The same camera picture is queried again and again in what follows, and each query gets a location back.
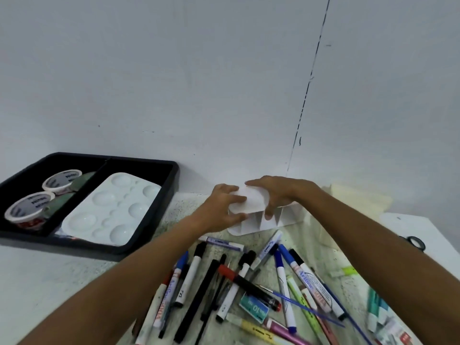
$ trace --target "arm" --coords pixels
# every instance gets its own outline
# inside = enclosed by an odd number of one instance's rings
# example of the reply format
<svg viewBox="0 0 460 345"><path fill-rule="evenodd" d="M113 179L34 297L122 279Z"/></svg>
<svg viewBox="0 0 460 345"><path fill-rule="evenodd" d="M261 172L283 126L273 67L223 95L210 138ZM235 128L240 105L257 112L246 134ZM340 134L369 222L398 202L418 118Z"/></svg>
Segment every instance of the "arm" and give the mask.
<svg viewBox="0 0 460 345"><path fill-rule="evenodd" d="M178 258L206 232L221 231L247 218L228 214L237 186L216 185L190 216L135 251L72 296L32 330L19 345L116 344L149 302Z"/></svg>
<svg viewBox="0 0 460 345"><path fill-rule="evenodd" d="M246 185L268 190L267 218L293 201L305 207L425 345L458 343L460 282L428 255L313 182L265 176Z"/></svg>

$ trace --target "black tray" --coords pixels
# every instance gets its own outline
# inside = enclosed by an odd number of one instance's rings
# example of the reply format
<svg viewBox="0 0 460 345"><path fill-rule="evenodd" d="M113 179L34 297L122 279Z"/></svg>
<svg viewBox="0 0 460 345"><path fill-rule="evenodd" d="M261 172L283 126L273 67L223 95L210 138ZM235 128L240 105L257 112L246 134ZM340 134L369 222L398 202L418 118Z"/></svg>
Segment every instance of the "black tray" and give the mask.
<svg viewBox="0 0 460 345"><path fill-rule="evenodd" d="M83 173L94 172L93 177L59 209L37 232L20 229L3 216L7 208L34 192L43 191L41 185L49 176L67 169ZM129 242L123 246L107 246L83 240L59 238L52 235L62 220L108 176L126 172L161 185L157 197L137 227ZM179 166L173 161L133 159L128 157L54 153L23 169L0 184L0 244L36 249L52 253L120 261L149 242L177 191Z"/></svg>

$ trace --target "white jar lid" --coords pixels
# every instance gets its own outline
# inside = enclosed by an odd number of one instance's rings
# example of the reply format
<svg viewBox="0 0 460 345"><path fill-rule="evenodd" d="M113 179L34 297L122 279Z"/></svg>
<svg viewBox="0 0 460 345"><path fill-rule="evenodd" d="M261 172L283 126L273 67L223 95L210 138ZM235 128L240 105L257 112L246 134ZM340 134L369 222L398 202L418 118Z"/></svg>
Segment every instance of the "white jar lid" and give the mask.
<svg viewBox="0 0 460 345"><path fill-rule="evenodd" d="M13 203L5 212L5 219L11 223L23 223L35 218L45 205L55 198L50 191L41 191L27 195Z"/></svg>
<svg viewBox="0 0 460 345"><path fill-rule="evenodd" d="M68 188L72 184L72 181L77 179L80 175L82 175L82 172L78 169L62 171L45 180L41 187L44 191L58 193L65 188Z"/></svg>

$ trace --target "finger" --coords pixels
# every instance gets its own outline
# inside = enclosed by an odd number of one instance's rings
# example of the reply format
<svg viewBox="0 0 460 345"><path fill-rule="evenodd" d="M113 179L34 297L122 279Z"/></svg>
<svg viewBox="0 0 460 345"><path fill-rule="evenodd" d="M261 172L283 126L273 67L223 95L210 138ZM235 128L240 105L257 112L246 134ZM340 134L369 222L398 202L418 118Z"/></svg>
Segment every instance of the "finger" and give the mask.
<svg viewBox="0 0 460 345"><path fill-rule="evenodd" d="M238 191L239 188L240 187L236 185L221 184L219 191L229 194L230 192Z"/></svg>
<svg viewBox="0 0 460 345"><path fill-rule="evenodd" d="M262 188L262 178L259 178L259 179L253 179L253 180L248 180L247 182L244 182L244 184L248 185L248 186L258 186L260 188Z"/></svg>
<svg viewBox="0 0 460 345"><path fill-rule="evenodd" d="M236 224L241 223L243 220L248 218L248 214L246 213L238 213L238 214L229 214L228 216L228 226L234 226Z"/></svg>
<svg viewBox="0 0 460 345"><path fill-rule="evenodd" d="M239 195L229 195L229 203L243 203L247 200L246 196L239 196Z"/></svg>
<svg viewBox="0 0 460 345"><path fill-rule="evenodd" d="M265 219L270 220L273 217L273 214L275 214L275 208L276 206L274 205L273 201L270 199L268 202L268 206L265 209Z"/></svg>

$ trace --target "left hand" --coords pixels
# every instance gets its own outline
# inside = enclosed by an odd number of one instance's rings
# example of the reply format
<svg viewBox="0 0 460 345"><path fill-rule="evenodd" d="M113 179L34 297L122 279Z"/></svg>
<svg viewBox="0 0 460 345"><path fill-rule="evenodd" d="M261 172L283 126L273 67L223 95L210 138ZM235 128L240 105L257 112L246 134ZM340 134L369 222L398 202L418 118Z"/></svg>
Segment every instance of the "left hand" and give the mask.
<svg viewBox="0 0 460 345"><path fill-rule="evenodd" d="M247 199L230 194L238 189L235 185L216 185L206 201L193 212L190 218L196 221L203 234L225 230L247 219L245 213L229 214L229 204L242 203Z"/></svg>

